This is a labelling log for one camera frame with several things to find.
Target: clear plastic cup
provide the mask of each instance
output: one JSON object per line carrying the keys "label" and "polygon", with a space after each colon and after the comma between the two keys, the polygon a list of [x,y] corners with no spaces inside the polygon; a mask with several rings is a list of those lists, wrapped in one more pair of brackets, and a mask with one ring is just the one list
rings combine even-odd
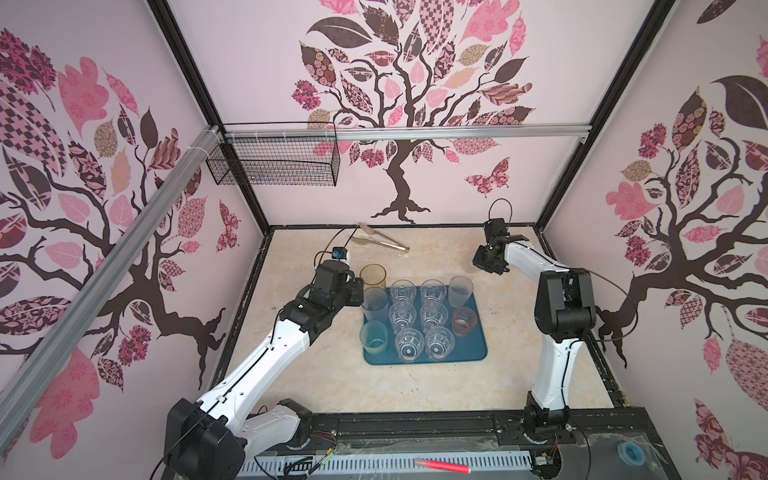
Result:
{"label": "clear plastic cup", "polygon": [[448,285],[448,303],[453,308],[459,308],[464,306],[472,296],[472,291],[475,289],[475,284],[466,276],[457,275],[451,278],[451,283]]}
{"label": "clear plastic cup", "polygon": [[471,308],[460,306],[453,311],[453,333],[456,336],[465,336],[478,325],[478,315]]}
{"label": "clear plastic cup", "polygon": [[399,333],[403,329],[411,329],[416,323],[416,309],[410,302],[398,300],[389,308],[389,323],[392,331]]}
{"label": "clear plastic cup", "polygon": [[422,302],[427,300],[442,302],[445,300],[445,292],[445,284],[440,280],[426,280],[422,283]]}
{"label": "clear plastic cup", "polygon": [[424,351],[424,336],[417,329],[401,330],[395,336],[395,347],[403,362],[413,362]]}
{"label": "clear plastic cup", "polygon": [[386,323],[386,290],[372,286],[362,292],[362,311],[369,322]]}
{"label": "clear plastic cup", "polygon": [[413,303],[416,298],[416,285],[408,280],[397,280],[389,287],[389,295],[392,297],[392,303],[398,300]]}
{"label": "clear plastic cup", "polygon": [[422,304],[421,319],[422,331],[427,333],[430,329],[448,322],[448,309],[437,300],[427,300]]}
{"label": "clear plastic cup", "polygon": [[427,332],[426,351],[430,360],[439,362],[444,360],[456,345],[456,339],[450,330],[436,326]]}
{"label": "clear plastic cup", "polygon": [[371,355],[378,355],[386,350],[389,343],[389,330],[381,322],[367,322],[360,329],[362,347]]}

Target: butterfly decal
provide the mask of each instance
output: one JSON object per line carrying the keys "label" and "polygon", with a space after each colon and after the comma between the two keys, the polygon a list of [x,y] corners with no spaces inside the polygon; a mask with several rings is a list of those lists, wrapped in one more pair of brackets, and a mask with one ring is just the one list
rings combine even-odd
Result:
{"label": "butterfly decal", "polygon": [[240,221],[237,219],[237,215],[231,214],[229,207],[224,205],[224,202],[219,200],[219,211],[221,212],[221,220],[224,221],[224,233],[219,236],[219,241],[216,242],[216,251],[220,252],[225,248],[234,248],[237,246],[237,234],[235,230],[240,225]]}
{"label": "butterfly decal", "polygon": [[478,192],[484,194],[486,197],[488,193],[493,190],[493,187],[507,187],[509,181],[509,175],[505,172],[509,170],[509,157],[498,162],[489,176],[485,175],[471,175],[464,180],[468,181],[470,185],[478,188]]}

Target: pink wall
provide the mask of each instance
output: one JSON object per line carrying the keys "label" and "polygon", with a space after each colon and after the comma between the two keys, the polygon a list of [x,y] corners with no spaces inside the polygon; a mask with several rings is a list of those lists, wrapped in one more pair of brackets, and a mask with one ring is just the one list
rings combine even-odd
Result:
{"label": "pink wall", "polygon": [[[768,5],[709,3],[675,12],[547,235],[639,303],[607,357],[681,476],[765,478]],[[600,336],[628,332],[631,304],[595,291]]]}
{"label": "pink wall", "polygon": [[[3,14],[0,385],[205,125],[141,0]],[[0,476],[148,477],[168,409],[210,382],[260,240],[238,189],[204,166],[3,452]]]}

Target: blue tray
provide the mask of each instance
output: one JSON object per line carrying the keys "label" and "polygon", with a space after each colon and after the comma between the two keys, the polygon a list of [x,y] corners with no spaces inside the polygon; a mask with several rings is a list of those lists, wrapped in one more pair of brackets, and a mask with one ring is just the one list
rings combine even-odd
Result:
{"label": "blue tray", "polygon": [[[392,306],[392,298],[389,297],[389,288],[386,289],[387,292],[387,298],[389,300],[387,301],[386,305],[386,312],[387,315],[389,314],[389,308]],[[448,322],[445,324],[445,328],[451,329],[451,318],[453,318],[453,311],[456,310],[448,303],[448,298],[446,298],[443,301],[443,305],[445,305],[445,308],[448,309]],[[413,363],[446,363],[446,362],[477,362],[479,360],[482,360],[485,358],[486,355],[488,355],[488,346],[485,344],[485,335],[482,331],[482,323],[480,321],[480,314],[478,313],[478,304],[475,301],[475,294],[473,293],[469,300],[467,300],[467,303],[464,304],[464,306],[471,308],[475,311],[475,313],[478,314],[478,325],[472,329],[470,333],[468,333],[466,336],[456,336],[456,345],[453,348],[453,350],[448,354],[448,356],[442,360],[441,362],[433,362],[429,359],[426,353],[422,352],[421,355],[414,361]],[[421,287],[416,287],[416,301],[413,303],[413,307],[416,310],[416,315],[419,315],[419,312],[422,308],[422,294],[421,294]],[[367,322],[368,320],[365,318],[365,315],[363,315],[363,322]],[[371,355],[368,353],[365,349],[362,349],[362,356],[366,359],[366,362],[370,365],[403,365],[405,362],[403,362],[400,357],[397,356],[397,352],[395,351],[395,333],[392,331],[392,325],[389,323],[389,317],[387,317],[386,320],[382,320],[382,323],[386,325],[387,330],[389,331],[389,341],[387,342],[386,350],[378,355]],[[419,332],[421,332],[421,321],[418,319],[416,320],[416,325],[414,326]]]}

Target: tree mural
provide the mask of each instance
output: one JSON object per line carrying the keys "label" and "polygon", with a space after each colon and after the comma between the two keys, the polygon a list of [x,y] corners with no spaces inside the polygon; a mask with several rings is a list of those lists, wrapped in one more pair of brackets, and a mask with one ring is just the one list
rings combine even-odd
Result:
{"label": "tree mural", "polygon": [[[632,302],[646,300],[651,289],[673,290],[665,308],[680,308],[680,328],[698,319],[707,324],[703,357],[714,371],[725,341],[713,321],[713,308],[720,306],[733,333],[728,369],[768,409],[768,353],[737,338],[746,333],[768,340],[768,296],[742,288],[765,293],[768,287],[768,238],[761,227],[768,217],[768,147],[727,136],[731,121],[768,131],[768,86],[743,75],[714,83],[725,87],[727,116],[709,110],[697,89],[674,120],[672,145],[665,146],[663,124],[645,131],[638,150],[645,160],[622,171],[631,184],[621,182],[606,196],[615,214],[629,220],[616,236],[626,239],[624,256],[638,274],[630,282],[631,301],[614,312],[598,308],[604,322],[598,333],[601,339],[621,336],[634,318]],[[713,181],[706,185],[707,179]],[[622,340],[614,345],[626,366]]]}
{"label": "tree mural", "polygon": [[[526,36],[519,0],[457,0],[464,15],[473,8],[463,31],[454,22],[454,0],[320,0],[336,14],[312,25],[300,43],[302,61],[312,81],[299,80],[293,99],[313,111],[310,122],[333,121],[340,127],[433,127],[519,124],[534,109],[514,104],[530,83],[512,84],[526,58],[514,58]],[[348,16],[357,15],[355,22]],[[324,51],[310,46],[318,32],[335,45]],[[319,108],[324,102],[331,107]],[[325,124],[310,127],[324,128]],[[450,162],[498,145],[491,138],[460,139],[452,145],[434,140],[339,142],[368,168],[386,164],[396,198],[378,217],[396,212],[429,211],[411,199],[403,164],[408,159],[433,161],[437,152]],[[325,154],[320,146],[318,154]],[[506,175],[474,175],[466,180],[488,193],[506,184]]]}

